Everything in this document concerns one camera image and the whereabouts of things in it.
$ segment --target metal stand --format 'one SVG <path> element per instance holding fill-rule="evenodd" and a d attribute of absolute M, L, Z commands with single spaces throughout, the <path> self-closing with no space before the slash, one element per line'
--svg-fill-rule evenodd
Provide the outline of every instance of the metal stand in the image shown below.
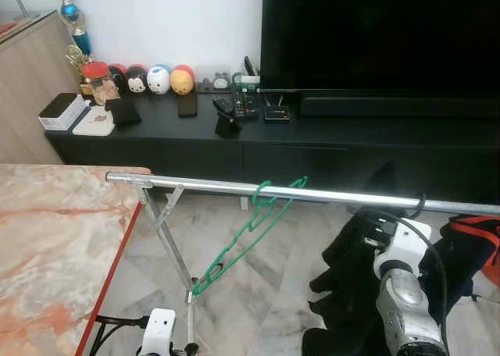
<path fill-rule="evenodd" d="M 257 190 L 257 185 L 248 183 L 233 183 L 222 182 L 217 180 L 196 180 L 186 178 L 174 178 L 168 176 L 153 176 L 142 174 L 128 173 L 107 173 L 106 180 L 109 182 L 121 182 L 132 184 L 139 193 L 141 203 L 145 206 L 149 217 L 152 220 L 153 227 L 161 240 L 163 247 L 170 257 L 177 273 L 179 274 L 182 283 L 186 288 L 186 304 L 187 304 L 187 342 L 193 343 L 194 324 L 193 324 L 193 307 L 195 304 L 195 296 L 193 295 L 193 281 L 196 278 L 192 277 L 182 259 L 175 240 L 166 221 L 173 207 L 179 201 L 184 190 L 199 190 L 205 192 L 220 192 L 228 194 L 236 194 L 239 196 L 251 196 Z M 149 193 L 153 187 L 169 187 L 173 188 L 173 193 L 170 195 L 165 208 L 160 211 L 159 206 Z M 259 193 L 260 196 L 278 197 L 295 199 L 302 201 L 315 202 L 341 202 L 352 205 L 385 205 L 396 208 L 419 208 L 420 199 L 418 198 L 398 198 L 392 196 L 377 196 L 372 194 L 351 194 L 345 192 L 333 192 L 327 190 L 306 190 L 290 187 L 264 187 Z M 426 200 L 423 205 L 423 210 L 432 212 L 449 212 L 462 213 L 471 215 L 500 215 L 500 206 L 498 205 L 483 205 L 483 204 L 468 204 L 462 202 L 435 201 Z"/>

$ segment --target white wall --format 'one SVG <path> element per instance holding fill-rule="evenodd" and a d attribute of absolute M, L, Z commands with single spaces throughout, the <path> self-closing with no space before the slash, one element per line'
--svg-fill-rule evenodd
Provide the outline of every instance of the white wall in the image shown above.
<path fill-rule="evenodd" d="M 60 0 L 23 0 L 28 10 Z M 105 62 L 240 70 L 260 60 L 262 0 L 74 0 L 87 17 L 94 54 Z M 0 12 L 16 9 L 0 0 Z"/>

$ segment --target white box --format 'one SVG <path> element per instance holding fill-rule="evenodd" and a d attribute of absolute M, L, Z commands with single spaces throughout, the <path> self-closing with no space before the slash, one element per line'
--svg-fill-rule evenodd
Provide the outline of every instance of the white box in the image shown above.
<path fill-rule="evenodd" d="M 38 115 L 46 130 L 66 131 L 85 109 L 81 94 L 59 93 Z"/>

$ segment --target trophy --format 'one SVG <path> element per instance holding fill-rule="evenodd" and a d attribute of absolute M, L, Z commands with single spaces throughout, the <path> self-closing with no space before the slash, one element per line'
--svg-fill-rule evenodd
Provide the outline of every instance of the trophy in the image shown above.
<path fill-rule="evenodd" d="M 71 0 L 62 0 L 61 19 L 71 29 L 78 48 L 91 59 L 92 48 L 85 30 L 85 16 Z"/>

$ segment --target black tv stand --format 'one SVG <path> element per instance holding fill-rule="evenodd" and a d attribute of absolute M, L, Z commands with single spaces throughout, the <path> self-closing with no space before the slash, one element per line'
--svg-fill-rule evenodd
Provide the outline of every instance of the black tv stand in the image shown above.
<path fill-rule="evenodd" d="M 403 116 L 489 118 L 500 116 L 498 98 L 458 98 L 403 92 L 306 91 L 301 116 Z"/>
<path fill-rule="evenodd" d="M 164 176 L 287 185 L 307 175 L 308 187 L 360 190 L 389 161 L 401 194 L 448 201 L 498 199 L 497 121 L 370 117 L 300 117 L 289 123 L 242 121 L 237 136 L 215 132 L 213 94 L 198 95 L 198 116 L 179 118 L 172 94 L 135 95 L 142 121 L 106 137 L 46 131 L 72 165 L 146 166 Z M 227 94 L 217 97 L 230 97 Z"/>

